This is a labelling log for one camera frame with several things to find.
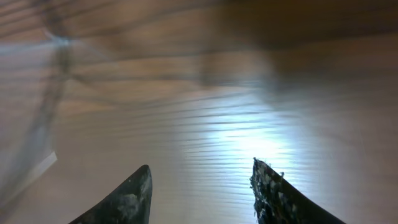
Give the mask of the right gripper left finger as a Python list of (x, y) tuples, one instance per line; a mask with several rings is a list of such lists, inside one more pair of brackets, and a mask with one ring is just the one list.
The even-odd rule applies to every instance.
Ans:
[(148, 224), (151, 198), (152, 175), (143, 165), (70, 224)]

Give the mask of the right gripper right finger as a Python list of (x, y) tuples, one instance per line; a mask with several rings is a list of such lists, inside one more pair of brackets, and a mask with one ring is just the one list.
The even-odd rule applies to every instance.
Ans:
[(254, 159), (250, 181), (258, 224), (345, 224), (259, 159)]

